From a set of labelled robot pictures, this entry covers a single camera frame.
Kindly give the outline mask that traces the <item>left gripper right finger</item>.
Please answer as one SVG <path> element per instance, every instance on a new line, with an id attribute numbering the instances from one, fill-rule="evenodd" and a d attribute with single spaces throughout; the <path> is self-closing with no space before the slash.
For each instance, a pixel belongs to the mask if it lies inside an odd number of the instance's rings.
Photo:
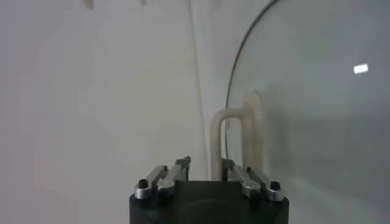
<path id="1" fill-rule="evenodd" d="M 264 195 L 269 201 L 283 201 L 284 192 L 280 182 L 274 181 L 263 171 L 236 165 L 231 159 L 222 159 L 222 180 L 238 181 L 241 193 L 247 198 Z"/>

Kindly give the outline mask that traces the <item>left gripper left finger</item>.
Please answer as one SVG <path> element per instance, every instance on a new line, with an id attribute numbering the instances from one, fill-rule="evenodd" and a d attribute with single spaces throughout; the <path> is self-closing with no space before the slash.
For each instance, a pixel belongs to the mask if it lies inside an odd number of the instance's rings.
<path id="1" fill-rule="evenodd" d="M 187 181 L 189 177 L 191 157 L 177 159 L 169 169 L 167 166 L 156 166 L 150 174 L 140 179 L 135 186 L 134 197 L 138 200 L 148 200 L 154 195 L 170 197 L 174 195 L 176 182 Z"/>

